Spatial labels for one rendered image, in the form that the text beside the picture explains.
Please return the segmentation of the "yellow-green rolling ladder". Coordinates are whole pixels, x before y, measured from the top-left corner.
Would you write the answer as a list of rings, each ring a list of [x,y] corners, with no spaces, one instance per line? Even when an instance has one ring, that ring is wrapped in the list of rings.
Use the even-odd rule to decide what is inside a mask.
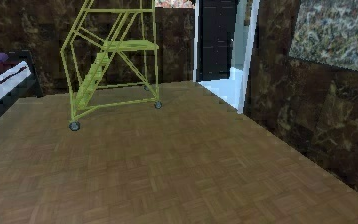
[[[154,55],[158,54],[159,46],[155,39],[148,40],[145,36],[136,40],[128,40],[126,35],[136,19],[142,20],[146,14],[156,15],[155,0],[150,0],[148,6],[139,6],[137,8],[96,8],[94,6],[96,0],[84,0],[75,21],[68,32],[68,35],[60,49],[63,69],[68,72],[68,56],[71,59],[74,68],[78,69],[78,62],[75,58],[74,41],[80,37],[88,43],[99,49],[93,63],[90,65],[88,72],[83,75],[77,73],[78,88],[74,89],[72,82],[68,81],[68,93],[70,99],[70,121],[69,129],[78,131],[80,129],[79,120],[98,110],[98,105],[90,105],[94,93],[103,86],[101,81],[110,67],[111,62],[116,56],[119,56],[128,67],[135,73],[139,80],[135,83],[141,85],[150,92],[150,98],[144,98],[144,103],[152,102],[154,107],[160,109],[162,102],[160,100],[159,83],[157,81],[150,82],[148,71],[146,69],[139,70],[134,63],[126,55],[128,52],[147,53],[151,51]],[[111,13],[116,16],[108,35],[101,38],[84,27],[86,17],[91,13]]]

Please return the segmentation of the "black room door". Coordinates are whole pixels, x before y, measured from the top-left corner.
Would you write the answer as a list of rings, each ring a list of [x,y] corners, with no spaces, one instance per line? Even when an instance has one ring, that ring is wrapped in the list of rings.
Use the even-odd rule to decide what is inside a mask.
[[[198,80],[228,79],[239,0],[199,0]]]

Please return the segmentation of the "pink patterned framed picture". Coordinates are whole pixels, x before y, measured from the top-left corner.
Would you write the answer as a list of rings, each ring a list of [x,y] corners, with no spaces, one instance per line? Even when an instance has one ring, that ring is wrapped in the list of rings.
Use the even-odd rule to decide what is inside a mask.
[[[189,8],[194,9],[195,4],[191,0],[154,0],[156,7],[161,8]]]

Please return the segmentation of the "grey speckled framed picture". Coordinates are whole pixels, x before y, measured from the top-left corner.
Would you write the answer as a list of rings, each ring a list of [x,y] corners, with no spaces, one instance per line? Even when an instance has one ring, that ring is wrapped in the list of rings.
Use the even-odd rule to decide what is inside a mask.
[[[358,72],[358,0],[300,0],[289,56]]]

